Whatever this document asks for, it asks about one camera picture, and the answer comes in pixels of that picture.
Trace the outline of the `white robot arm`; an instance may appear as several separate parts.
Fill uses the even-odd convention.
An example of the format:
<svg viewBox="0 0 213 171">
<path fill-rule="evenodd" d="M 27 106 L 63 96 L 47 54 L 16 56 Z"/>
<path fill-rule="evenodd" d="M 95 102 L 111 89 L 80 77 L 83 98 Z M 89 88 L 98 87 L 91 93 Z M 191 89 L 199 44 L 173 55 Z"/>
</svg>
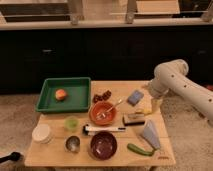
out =
<svg viewBox="0 0 213 171">
<path fill-rule="evenodd" d="M 159 99 L 171 89 L 189 101 L 213 127 L 213 92 L 188 79 L 188 71 L 189 66 L 183 59 L 158 64 L 154 78 L 148 83 L 149 94 Z"/>
</svg>

